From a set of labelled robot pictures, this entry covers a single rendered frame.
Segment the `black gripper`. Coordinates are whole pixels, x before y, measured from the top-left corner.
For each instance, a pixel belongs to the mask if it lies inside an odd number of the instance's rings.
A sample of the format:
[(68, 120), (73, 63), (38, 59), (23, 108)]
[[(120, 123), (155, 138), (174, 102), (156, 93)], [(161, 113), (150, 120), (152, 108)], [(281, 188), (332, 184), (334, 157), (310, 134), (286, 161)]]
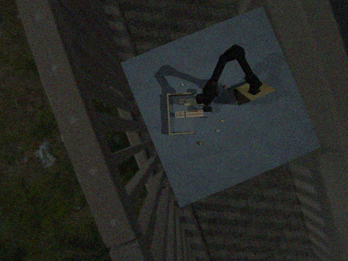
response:
[[(213, 100), (212, 100), (213, 101)], [(205, 103), (203, 103), (205, 106), (203, 107), (203, 111), (204, 112), (211, 112), (212, 111), (212, 106), (208, 106), (211, 104), (212, 101), (206, 101)]]

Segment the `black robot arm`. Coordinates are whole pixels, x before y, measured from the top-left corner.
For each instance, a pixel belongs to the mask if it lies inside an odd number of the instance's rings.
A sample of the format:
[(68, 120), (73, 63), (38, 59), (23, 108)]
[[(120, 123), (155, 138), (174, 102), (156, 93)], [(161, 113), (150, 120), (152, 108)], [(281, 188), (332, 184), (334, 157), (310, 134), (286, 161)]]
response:
[[(248, 93), (252, 95), (256, 95), (261, 90), (259, 90), (262, 83), (256, 77), (256, 75), (252, 72), (246, 58), (244, 49), (238, 45), (233, 45), (231, 48), (227, 49), (220, 57), (219, 61), (216, 64), (216, 67), (213, 71), (211, 79), (206, 83), (205, 88), (203, 89), (203, 93), (196, 95), (197, 104), (205, 103), (207, 100), (212, 101), (215, 97), (218, 97), (218, 80), (224, 69), (226, 63), (237, 60), (243, 72), (245, 73), (245, 81), (250, 84)], [(208, 91), (208, 92), (207, 92)]]

